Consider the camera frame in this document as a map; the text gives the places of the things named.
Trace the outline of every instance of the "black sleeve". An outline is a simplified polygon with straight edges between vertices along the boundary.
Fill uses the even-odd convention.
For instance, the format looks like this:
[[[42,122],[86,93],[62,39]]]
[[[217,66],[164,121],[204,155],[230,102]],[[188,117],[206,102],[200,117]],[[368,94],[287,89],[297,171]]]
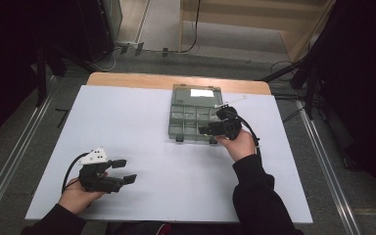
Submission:
[[[274,192],[274,177],[265,173],[260,157],[247,156],[233,168],[239,179],[233,203],[243,234],[304,234],[295,228],[282,200]]]
[[[56,204],[39,222],[26,227],[21,235],[80,234],[86,221]]]

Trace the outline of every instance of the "white label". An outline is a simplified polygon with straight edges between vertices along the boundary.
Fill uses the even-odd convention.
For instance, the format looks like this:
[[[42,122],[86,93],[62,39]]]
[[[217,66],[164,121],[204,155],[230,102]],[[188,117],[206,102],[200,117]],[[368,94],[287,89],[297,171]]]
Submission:
[[[211,90],[191,89],[191,97],[213,97]]]

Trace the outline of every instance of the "black curtain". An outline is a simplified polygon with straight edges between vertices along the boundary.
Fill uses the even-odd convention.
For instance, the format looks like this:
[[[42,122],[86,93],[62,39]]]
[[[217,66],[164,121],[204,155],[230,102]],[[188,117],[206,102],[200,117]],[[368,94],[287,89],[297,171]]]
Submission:
[[[351,135],[345,153],[376,177],[376,1],[337,1],[292,85],[307,80],[345,127],[335,134]]]

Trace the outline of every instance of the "clear plastic box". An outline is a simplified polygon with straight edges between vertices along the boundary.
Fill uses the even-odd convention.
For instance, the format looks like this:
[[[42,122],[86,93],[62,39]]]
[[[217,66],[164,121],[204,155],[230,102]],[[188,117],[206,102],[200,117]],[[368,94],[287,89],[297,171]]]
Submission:
[[[212,136],[199,133],[215,117],[216,105],[222,104],[221,89],[213,86],[173,85],[169,116],[169,139],[207,141],[216,143]]]

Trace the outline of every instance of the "person's left hand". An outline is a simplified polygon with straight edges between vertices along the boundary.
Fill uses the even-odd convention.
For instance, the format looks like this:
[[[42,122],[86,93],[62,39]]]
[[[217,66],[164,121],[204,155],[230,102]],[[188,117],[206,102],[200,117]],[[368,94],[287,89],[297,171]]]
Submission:
[[[68,211],[79,214],[83,212],[94,200],[101,198],[105,192],[86,192],[77,178],[70,180],[60,198],[59,205]]]

